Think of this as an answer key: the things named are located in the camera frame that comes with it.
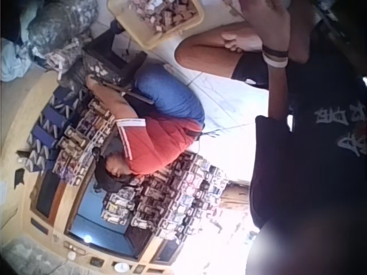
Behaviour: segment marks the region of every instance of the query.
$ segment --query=hand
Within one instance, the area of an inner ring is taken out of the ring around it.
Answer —
[[[246,20],[265,46],[273,50],[288,50],[290,15],[281,0],[240,0],[240,4]]]
[[[87,85],[88,89],[90,89],[90,90],[93,91],[94,87],[96,85],[99,85],[99,83],[98,83],[98,81],[94,80],[92,77],[93,77],[93,75],[89,74],[87,76],[87,79],[85,81],[85,84]]]

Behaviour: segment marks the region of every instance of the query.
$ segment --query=wristband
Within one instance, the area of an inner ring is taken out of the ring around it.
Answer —
[[[274,61],[270,59],[265,53],[263,53],[264,61],[275,68],[285,68],[288,65],[288,57],[284,61]]]
[[[265,45],[263,45],[263,52],[266,53],[269,56],[275,56],[275,57],[288,57],[288,50],[286,51],[280,51],[280,50],[273,50],[270,49],[269,47],[266,47]]]

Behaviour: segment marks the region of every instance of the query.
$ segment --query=white floor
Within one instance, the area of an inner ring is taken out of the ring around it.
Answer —
[[[91,28],[93,36],[107,30],[114,19],[107,10],[107,0],[98,2],[99,17]],[[201,0],[201,3],[205,12],[203,23],[148,51],[148,57],[171,64],[175,76],[200,98],[206,112],[204,132],[237,127],[219,131],[220,136],[216,138],[203,136],[200,144],[196,142],[192,150],[200,150],[201,155],[225,170],[231,179],[250,181],[255,157],[254,122],[257,115],[266,114],[267,91],[252,88],[239,81],[185,69],[174,60],[174,50],[183,38],[243,20],[231,15],[229,7],[222,0]],[[142,50],[127,33],[116,36],[113,47],[115,53],[125,54],[127,47],[130,54]]]

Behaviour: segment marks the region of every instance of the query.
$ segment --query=person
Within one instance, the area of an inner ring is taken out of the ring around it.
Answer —
[[[249,195],[254,224],[262,228],[277,215],[363,203],[367,89],[362,77],[313,30],[308,1],[293,0],[289,10],[279,0],[240,4],[247,23],[189,37],[175,57],[187,68],[269,90],[268,117],[255,120]]]
[[[106,170],[117,178],[164,168],[196,140],[204,125],[199,99],[162,65],[146,65],[134,85],[153,100],[156,112],[139,117],[123,96],[87,77],[87,87],[116,118],[123,152],[106,157]]]

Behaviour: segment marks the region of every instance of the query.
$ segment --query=yellow tray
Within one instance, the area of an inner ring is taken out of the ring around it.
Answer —
[[[195,5],[198,13],[191,19],[172,28],[166,33],[154,33],[145,22],[141,21],[134,10],[128,8],[129,0],[108,0],[107,7],[116,17],[116,20],[125,28],[132,38],[144,49],[150,50],[163,41],[181,34],[184,30],[188,30],[202,22],[204,19],[204,11],[199,0],[191,0]]]

